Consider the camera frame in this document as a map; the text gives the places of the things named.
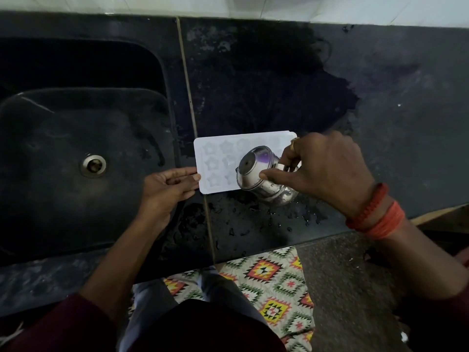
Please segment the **dark floor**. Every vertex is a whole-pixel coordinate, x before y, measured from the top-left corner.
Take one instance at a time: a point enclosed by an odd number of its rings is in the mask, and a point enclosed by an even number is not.
[[[296,247],[313,300],[313,351],[409,351],[392,314],[390,269],[363,260],[372,241],[350,232]]]

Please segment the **jeans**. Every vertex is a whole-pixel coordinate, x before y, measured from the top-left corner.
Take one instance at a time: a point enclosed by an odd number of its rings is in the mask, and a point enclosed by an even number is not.
[[[219,275],[214,266],[200,270],[197,284],[202,290],[205,301],[234,310],[267,325],[266,320],[252,306],[236,284]],[[167,289],[163,279],[135,284],[133,291],[135,311],[120,341],[119,352],[126,352],[156,320],[177,306],[177,302]]]

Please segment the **white silicone mold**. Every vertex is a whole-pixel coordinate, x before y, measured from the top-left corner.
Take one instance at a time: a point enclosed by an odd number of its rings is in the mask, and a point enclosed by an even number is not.
[[[278,131],[196,138],[196,165],[202,176],[200,191],[202,194],[212,194],[239,189],[235,169],[247,152],[266,145],[280,157],[295,137],[295,132]]]

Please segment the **granite countertop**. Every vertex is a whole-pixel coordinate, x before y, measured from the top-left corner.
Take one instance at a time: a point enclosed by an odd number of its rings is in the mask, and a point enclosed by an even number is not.
[[[180,19],[180,26],[178,34],[174,18],[6,12],[0,38],[119,40],[150,50],[165,73],[177,165],[195,165],[195,131],[304,135],[337,129],[360,144],[377,180],[390,185],[409,217],[468,200],[462,160],[469,141],[467,30],[192,18]],[[178,207],[138,279],[346,230],[335,210],[303,196],[269,209],[240,190],[198,193]],[[0,315],[73,293],[104,253],[0,268]]]

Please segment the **geometric patterned rug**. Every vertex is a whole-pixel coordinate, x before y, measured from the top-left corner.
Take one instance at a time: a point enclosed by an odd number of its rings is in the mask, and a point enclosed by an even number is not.
[[[289,352],[310,352],[314,333],[313,302],[294,247],[232,260],[220,272],[240,288]],[[191,270],[165,279],[174,299],[201,299],[198,272]]]

